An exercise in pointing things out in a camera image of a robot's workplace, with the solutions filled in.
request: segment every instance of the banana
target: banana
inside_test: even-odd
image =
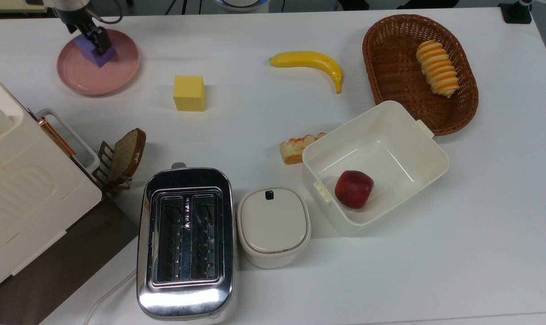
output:
[[[278,68],[290,68],[293,66],[308,66],[319,69],[331,77],[335,83],[335,92],[341,93],[341,80],[343,72],[339,64],[325,54],[312,51],[292,51],[279,53],[269,59],[272,66]]]

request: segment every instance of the apple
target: apple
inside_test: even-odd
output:
[[[373,188],[374,180],[365,173],[345,171],[335,184],[335,197],[348,208],[361,209]]]

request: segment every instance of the toaster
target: toaster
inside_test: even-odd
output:
[[[212,168],[178,168],[145,186],[137,300],[150,317],[221,323],[236,309],[231,185]]]

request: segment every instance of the brown basket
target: brown basket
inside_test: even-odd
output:
[[[433,39],[448,52],[459,90],[452,98],[435,95],[417,63],[417,47]],[[375,103],[397,101],[435,135],[461,130],[476,113],[476,80],[463,48],[444,26],[417,14],[397,14],[376,22],[363,40],[363,58]]]

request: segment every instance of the bread slice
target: bread slice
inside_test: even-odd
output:
[[[145,132],[135,128],[116,142],[110,168],[104,180],[105,190],[125,183],[137,171],[141,158],[143,158],[146,140]]]

